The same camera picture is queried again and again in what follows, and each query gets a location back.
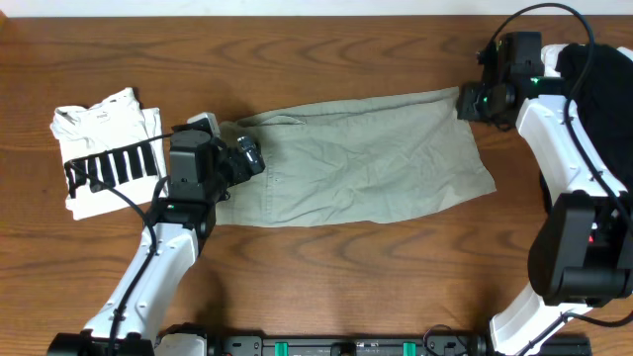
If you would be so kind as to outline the khaki green shorts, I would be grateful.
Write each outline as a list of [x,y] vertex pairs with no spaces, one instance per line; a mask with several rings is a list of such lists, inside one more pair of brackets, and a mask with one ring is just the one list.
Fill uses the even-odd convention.
[[230,188],[221,225],[396,223],[492,193],[456,87],[330,101],[223,122],[261,148],[262,173]]

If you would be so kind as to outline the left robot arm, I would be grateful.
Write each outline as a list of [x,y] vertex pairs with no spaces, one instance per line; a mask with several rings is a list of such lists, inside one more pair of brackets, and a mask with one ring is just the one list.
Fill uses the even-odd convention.
[[227,145],[212,131],[170,137],[171,174],[160,179],[137,252],[115,291],[78,333],[60,333],[50,355],[209,355],[219,349],[192,324],[160,325],[185,273],[216,224],[216,206],[229,188],[262,173],[265,163],[249,136]]

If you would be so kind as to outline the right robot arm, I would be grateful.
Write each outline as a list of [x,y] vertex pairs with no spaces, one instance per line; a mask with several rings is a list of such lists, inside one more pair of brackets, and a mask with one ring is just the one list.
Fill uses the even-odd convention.
[[550,208],[528,253],[528,283],[489,322],[486,355],[588,355],[581,339],[561,341],[572,320],[602,327],[589,312],[632,293],[630,195],[603,165],[557,78],[531,77],[496,85],[466,83],[457,117],[514,128],[540,168]]

